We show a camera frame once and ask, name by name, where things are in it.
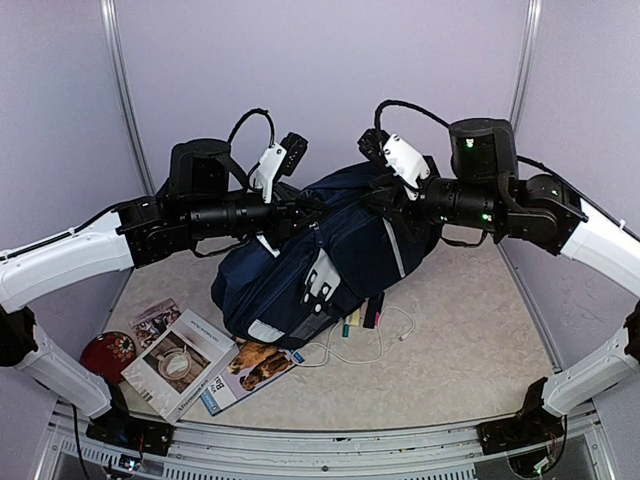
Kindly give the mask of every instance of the black cylindrical motor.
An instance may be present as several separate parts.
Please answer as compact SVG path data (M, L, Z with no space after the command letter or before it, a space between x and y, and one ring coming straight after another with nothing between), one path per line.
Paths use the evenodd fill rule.
M448 223L479 228L493 233L496 230L496 194L494 189L462 183L448 178L434 178L418 204L434 223Z
M235 202L193 202L189 204L189 231L194 240L240 237L263 232L275 216L276 207L265 204L258 194Z

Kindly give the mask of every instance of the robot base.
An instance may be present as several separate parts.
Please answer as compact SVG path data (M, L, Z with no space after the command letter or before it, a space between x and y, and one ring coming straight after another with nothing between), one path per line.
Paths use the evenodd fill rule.
M109 386L113 408L96 419L91 419L87 437L117 447L167 456L173 437L168 423L132 417L119 388Z
M485 455L506 452L560 438L564 434L562 419L542 408L542 390L546 378L531 384L524 405L513 416L478 425L478 437Z

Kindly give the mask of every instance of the book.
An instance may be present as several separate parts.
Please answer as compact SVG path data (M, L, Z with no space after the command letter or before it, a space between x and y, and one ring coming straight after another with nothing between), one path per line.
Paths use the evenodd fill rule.
M156 303L137 315L130 325L142 350L157 340L179 316L180 309L171 298Z
M291 370L304 359L275 345L236 340L240 353L201 395L209 413L219 414L224 409L255 393L265 385Z
M238 352L232 339L186 310L122 376L174 424Z

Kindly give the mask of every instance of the light purple wall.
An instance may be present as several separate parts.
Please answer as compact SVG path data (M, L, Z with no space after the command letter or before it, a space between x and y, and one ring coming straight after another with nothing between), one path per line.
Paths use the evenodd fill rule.
M640 231L637 2L545 2L519 153L556 169ZM600 346L637 299L586 267L506 244L568 366ZM596 397L623 479L638 478L640 378Z
M309 140L297 185L363 161L356 141L386 98L419 103L451 121L505 117L526 8L521 0L120 2L129 83L154 180L166 178L175 143L226 138L256 106L270 109L278 139L293 130ZM441 127L394 110L385 112L383 126L448 165ZM262 119L247 124L236 160L253 165L267 135Z
M0 249L138 196L97 1L0 3ZM78 357L123 282L106 275L34 302ZM26 478L55 397L0 369L0 477Z

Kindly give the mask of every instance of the beige speckled floor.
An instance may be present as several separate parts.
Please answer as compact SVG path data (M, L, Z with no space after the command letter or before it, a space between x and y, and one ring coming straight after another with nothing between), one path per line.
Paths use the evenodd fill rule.
M447 230L449 236L474 238L460 229ZM222 243L210 241L201 250L216 245ZM134 272L107 330L131 334L129 319L167 297L222 327L221 313L209 298L219 260L181 253ZM418 324L400 342L409 321L389 311L382 320L387 353L380 362L352 366L331 358L322 368L294 369L216 417L197 402L184 418L299 430L448 423L513 412L527 386L551 372L536 328L489 241L478 249L441 243L417 271L387 292L385 304L407 310ZM352 329L343 339L335 332L332 347L348 358L375 358L377 335ZM322 357L313 346L303 354L314 363ZM151 412L126 383L122 386L133 411Z

